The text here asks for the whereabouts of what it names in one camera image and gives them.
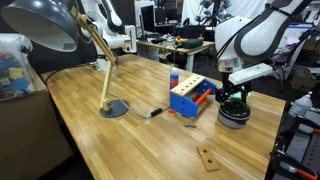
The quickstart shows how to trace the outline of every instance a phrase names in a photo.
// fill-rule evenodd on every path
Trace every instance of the cardboard box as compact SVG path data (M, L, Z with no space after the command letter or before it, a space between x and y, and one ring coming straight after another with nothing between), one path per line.
M317 80L308 70L296 70L291 80L293 89L307 92L311 91L317 83L320 83L320 80Z
M73 154L46 86L32 75L33 94L0 102L0 179L37 179Z

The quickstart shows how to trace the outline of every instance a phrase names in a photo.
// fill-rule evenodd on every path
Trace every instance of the lamp arm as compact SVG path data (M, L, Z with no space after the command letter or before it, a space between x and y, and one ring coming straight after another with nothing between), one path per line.
M102 94L100 99L100 109L104 109L105 111L108 111L109 99L107 98L107 95L109 91L112 68L116 65L115 63L116 57L113 55L112 51L110 50L109 46L105 43L103 38L99 35L97 29L93 27L94 25L91 23L88 16L81 13L78 13L78 15L79 15L79 18L77 19L78 25L88 32L92 31L93 41L97 43L101 51L106 56L106 59L109 61L108 63L106 63L107 64L106 74L104 78L103 89L102 89Z

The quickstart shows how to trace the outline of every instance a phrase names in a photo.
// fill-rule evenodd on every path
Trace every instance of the lamp shade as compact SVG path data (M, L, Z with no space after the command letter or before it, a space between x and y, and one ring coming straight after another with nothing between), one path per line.
M18 33L47 48L71 52L78 28L70 14L71 0L17 0L1 9L4 21Z

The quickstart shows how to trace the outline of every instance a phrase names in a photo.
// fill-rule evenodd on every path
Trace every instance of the desk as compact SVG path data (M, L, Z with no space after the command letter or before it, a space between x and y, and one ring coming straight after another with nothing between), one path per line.
M170 71L165 64L120 56L109 92L127 100L140 114L147 114L151 106L168 107ZM180 81L193 74L178 71ZM243 129L230 129L217 120L219 104L214 96L200 104L194 119L165 111L145 124L131 112L114 119L100 116L103 80L103 72L79 67L48 81L53 101L95 179L263 179L283 100L252 92L248 100L252 116ZM184 122L197 128L185 128ZM197 151L205 144L219 170L206 171Z
M148 41L138 41L138 44L144 45L144 46L155 47L155 48L159 48L159 49L166 49L166 50L170 50L170 51L175 51L176 53L187 54L188 57L187 57L186 70L192 72L194 55L198 52L201 52L201 51L207 49L209 46L214 45L214 42L203 41L202 46L197 47L197 48L193 48L193 49L184 49L184 48L175 49L171 45L163 47L160 44L155 44L155 43L148 42Z

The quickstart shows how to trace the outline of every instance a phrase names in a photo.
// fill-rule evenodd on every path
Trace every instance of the desk lamp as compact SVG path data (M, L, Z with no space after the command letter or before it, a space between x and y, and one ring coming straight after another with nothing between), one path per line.
M5 22L14 30L47 48L72 52L76 50L79 32L77 24L91 33L93 41L101 48L108 60L100 100L100 114L103 117L118 117L128 111L122 100L107 98L111 70L116 57L98 33L87 15L73 7L75 0L16 0L1 9Z

